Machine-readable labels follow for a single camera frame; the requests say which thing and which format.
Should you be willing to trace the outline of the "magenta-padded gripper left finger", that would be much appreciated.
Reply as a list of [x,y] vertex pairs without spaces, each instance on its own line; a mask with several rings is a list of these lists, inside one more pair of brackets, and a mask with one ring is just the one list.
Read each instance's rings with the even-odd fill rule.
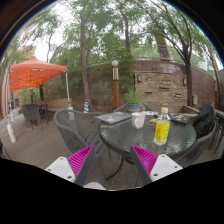
[[69,157],[58,157],[46,171],[83,186],[94,155],[93,146],[90,145]]

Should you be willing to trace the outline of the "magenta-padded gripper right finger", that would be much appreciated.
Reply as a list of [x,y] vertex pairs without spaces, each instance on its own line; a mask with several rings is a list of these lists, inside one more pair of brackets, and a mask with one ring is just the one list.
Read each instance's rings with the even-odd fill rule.
[[147,185],[182,169],[174,160],[165,154],[156,154],[132,145],[130,154],[138,170],[141,182]]

